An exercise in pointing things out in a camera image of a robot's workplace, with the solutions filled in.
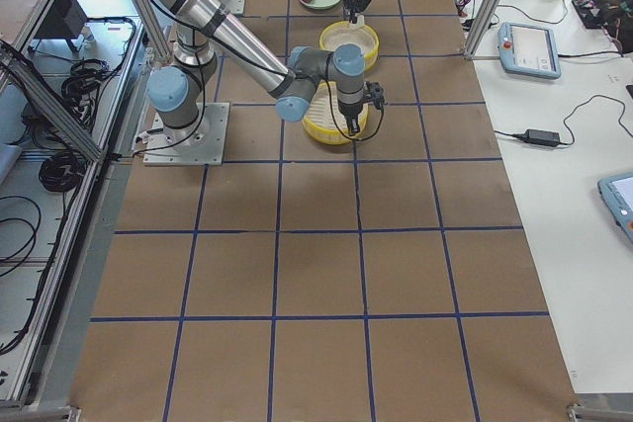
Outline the teach pendant far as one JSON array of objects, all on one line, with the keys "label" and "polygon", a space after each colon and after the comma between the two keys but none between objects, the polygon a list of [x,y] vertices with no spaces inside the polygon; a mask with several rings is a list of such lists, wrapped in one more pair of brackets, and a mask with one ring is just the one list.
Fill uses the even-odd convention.
[{"label": "teach pendant far", "polygon": [[551,80],[561,76],[554,32],[549,28],[501,23],[497,49],[500,64],[509,74]]}]

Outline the teach pendant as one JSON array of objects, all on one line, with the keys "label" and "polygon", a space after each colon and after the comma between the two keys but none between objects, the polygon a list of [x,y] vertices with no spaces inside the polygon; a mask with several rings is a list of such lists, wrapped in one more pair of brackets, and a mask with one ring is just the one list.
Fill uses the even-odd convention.
[{"label": "teach pendant", "polygon": [[602,178],[597,188],[615,223],[632,241],[632,173]]},{"label": "teach pendant", "polygon": [[500,64],[509,74],[551,80],[561,76],[554,32],[549,28],[501,23],[497,49]]}]

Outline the white steamed bun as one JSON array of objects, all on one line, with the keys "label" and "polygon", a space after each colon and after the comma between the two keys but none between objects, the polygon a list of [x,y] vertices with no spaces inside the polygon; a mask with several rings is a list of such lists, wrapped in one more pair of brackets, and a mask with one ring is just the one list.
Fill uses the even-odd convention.
[{"label": "white steamed bun", "polygon": [[361,29],[365,26],[365,18],[363,15],[356,16],[349,22],[350,29]]}]

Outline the black power adapter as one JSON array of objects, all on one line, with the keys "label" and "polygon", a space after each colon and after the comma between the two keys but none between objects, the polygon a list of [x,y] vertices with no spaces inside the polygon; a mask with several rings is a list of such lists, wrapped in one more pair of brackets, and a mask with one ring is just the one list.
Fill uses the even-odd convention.
[{"label": "black power adapter", "polygon": [[557,147],[562,144],[560,135],[555,131],[529,128],[522,139],[525,143],[547,147]]}]

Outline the teach pendant near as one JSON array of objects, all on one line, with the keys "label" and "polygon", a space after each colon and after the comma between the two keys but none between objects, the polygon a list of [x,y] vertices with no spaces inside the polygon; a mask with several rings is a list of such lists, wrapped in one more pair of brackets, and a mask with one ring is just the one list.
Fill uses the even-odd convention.
[{"label": "teach pendant near", "polygon": [[602,178],[597,188],[615,223],[632,241],[632,173]]}]

